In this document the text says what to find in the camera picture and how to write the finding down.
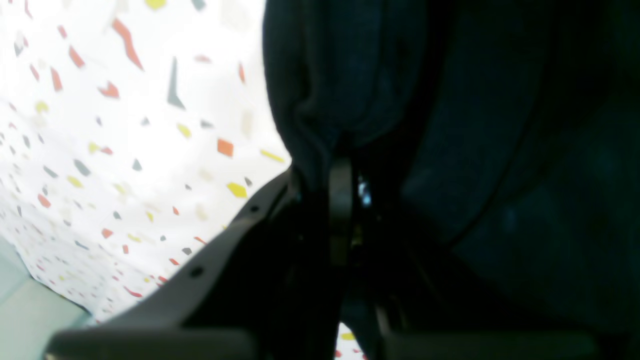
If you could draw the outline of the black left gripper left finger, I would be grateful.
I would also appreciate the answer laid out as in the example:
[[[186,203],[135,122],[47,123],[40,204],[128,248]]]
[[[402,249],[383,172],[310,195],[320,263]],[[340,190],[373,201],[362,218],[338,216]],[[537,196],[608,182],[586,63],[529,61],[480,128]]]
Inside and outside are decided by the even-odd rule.
[[[151,296],[55,333],[45,358],[332,360],[345,268],[345,168],[316,194],[288,170]]]

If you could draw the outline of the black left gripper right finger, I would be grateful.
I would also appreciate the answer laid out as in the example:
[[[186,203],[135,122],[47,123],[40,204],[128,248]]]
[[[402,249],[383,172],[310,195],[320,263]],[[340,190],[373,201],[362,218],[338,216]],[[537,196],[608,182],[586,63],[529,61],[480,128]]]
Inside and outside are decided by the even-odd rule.
[[[432,173],[330,168],[333,294],[363,308],[377,360],[599,360],[592,333],[509,301],[447,248],[457,205]]]

